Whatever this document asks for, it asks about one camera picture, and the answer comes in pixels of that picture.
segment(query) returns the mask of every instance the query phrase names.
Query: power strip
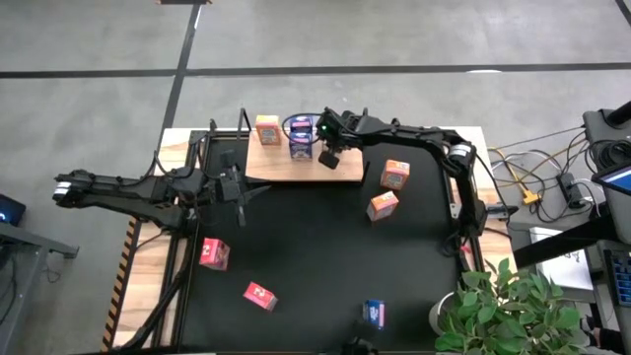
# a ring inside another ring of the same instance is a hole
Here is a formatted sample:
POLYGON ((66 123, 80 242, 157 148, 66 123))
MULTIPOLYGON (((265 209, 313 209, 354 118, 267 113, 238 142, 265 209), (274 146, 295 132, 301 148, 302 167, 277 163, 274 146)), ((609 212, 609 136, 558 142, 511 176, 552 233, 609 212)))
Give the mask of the power strip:
POLYGON ((586 200, 579 187, 574 184, 574 176, 571 173, 562 174, 556 177, 559 182, 559 188, 563 192, 565 202, 571 209, 580 209, 585 207, 586 200))

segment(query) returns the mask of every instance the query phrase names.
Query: purple box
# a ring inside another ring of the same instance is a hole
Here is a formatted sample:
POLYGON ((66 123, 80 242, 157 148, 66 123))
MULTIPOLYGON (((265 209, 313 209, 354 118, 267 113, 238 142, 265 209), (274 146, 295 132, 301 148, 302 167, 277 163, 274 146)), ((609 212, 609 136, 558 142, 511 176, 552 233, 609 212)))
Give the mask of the purple box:
POLYGON ((289 133, 289 155, 292 159, 309 160, 313 157, 312 135, 310 133, 289 133))
POLYGON ((314 133, 314 119, 310 115, 300 115, 289 120, 290 132, 314 133))

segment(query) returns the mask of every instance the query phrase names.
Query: red box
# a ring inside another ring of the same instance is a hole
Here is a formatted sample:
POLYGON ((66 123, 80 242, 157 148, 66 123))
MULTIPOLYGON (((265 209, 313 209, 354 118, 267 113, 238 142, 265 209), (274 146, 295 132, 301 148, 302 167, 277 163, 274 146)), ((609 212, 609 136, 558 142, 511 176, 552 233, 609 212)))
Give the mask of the red box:
POLYGON ((278 301, 273 293, 253 282, 250 282, 249 286, 247 286, 244 297, 263 307, 267 311, 273 310, 274 306, 276 306, 276 302, 278 301))
POLYGON ((217 239, 204 238, 199 264, 214 270, 225 271, 228 268, 229 253, 230 247, 226 246, 224 242, 217 239))

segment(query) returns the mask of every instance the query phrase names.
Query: white paper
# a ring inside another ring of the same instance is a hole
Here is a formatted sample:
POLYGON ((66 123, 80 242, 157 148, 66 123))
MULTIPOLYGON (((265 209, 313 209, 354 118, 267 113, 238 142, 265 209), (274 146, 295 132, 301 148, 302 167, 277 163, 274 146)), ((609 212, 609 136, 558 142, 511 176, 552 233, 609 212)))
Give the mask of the white paper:
MULTIPOLYGON (((530 241, 536 243, 560 233, 561 231, 547 228, 530 228, 530 241)), ((543 261, 536 267, 548 280, 553 280, 559 286, 591 291, 594 289, 584 249, 543 261)))

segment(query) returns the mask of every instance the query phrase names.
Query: black mat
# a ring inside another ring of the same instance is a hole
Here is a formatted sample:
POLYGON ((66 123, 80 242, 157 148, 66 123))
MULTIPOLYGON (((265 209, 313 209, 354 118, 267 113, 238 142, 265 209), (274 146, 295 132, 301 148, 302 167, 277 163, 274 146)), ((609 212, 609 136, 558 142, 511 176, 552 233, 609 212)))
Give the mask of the black mat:
MULTIPOLYGON (((244 164, 245 142, 239 144, 244 164)), ((364 156, 372 167, 363 187, 274 186, 246 208, 244 229, 236 227, 233 209, 211 211, 217 225, 205 234, 232 248, 230 261, 227 272, 195 266, 182 341, 186 348, 334 348, 351 335, 362 303, 379 299, 386 302, 386 328, 375 340, 380 349, 433 349, 429 309, 457 279, 456 261, 437 252, 449 232, 445 181, 422 150, 382 145, 364 156), (387 158, 409 162, 411 177, 394 215, 371 225, 366 208, 371 197, 386 191, 379 177, 387 158), (250 281, 279 299, 273 312, 243 297, 250 281)))

